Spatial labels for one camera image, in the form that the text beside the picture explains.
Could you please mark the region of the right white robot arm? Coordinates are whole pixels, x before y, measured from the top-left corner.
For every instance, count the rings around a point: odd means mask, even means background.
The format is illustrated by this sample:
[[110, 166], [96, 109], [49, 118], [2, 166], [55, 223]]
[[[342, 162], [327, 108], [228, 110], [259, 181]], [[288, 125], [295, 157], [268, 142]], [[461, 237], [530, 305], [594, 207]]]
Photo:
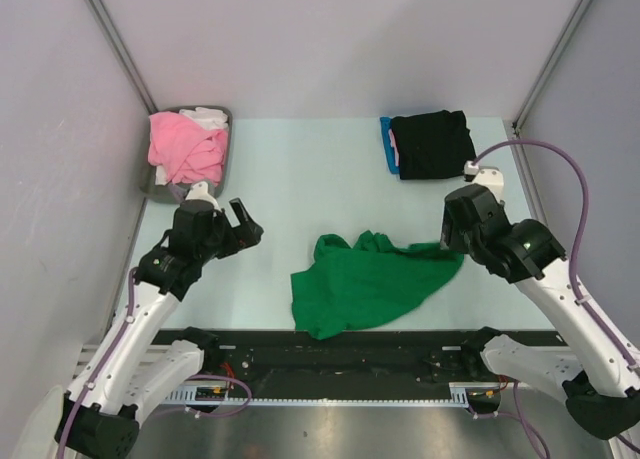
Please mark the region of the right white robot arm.
[[498, 169], [467, 163], [464, 180], [445, 198], [442, 246], [514, 285], [574, 356], [525, 346], [484, 327], [461, 355], [463, 372], [473, 380], [493, 373], [523, 382], [562, 403], [582, 429], [602, 440], [637, 426], [638, 349], [582, 285], [571, 284], [567, 254], [545, 225], [509, 222]]

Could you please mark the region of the green t-shirt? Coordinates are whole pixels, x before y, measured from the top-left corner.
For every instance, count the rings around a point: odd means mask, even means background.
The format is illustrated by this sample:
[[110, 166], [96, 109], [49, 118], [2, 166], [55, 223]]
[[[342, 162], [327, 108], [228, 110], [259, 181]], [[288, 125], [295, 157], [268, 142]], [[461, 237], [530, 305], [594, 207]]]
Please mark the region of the green t-shirt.
[[402, 248], [369, 230], [354, 244], [322, 235], [313, 264], [290, 276], [295, 329], [326, 340], [387, 325], [449, 284], [463, 263], [462, 254], [437, 242]]

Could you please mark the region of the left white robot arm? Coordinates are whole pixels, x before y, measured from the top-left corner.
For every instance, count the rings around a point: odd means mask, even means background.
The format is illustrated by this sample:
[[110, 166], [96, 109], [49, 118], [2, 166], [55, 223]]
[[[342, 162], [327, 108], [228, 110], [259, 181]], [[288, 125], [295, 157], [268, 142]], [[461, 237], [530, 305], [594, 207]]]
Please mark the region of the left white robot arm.
[[169, 316], [213, 259], [258, 245], [263, 228], [243, 202], [229, 202], [238, 223], [205, 181], [185, 191], [171, 227], [134, 267], [128, 299], [96, 353], [64, 394], [56, 457], [124, 458], [154, 410], [183, 382], [214, 376], [224, 362], [218, 337], [188, 327], [151, 366], [139, 367]]

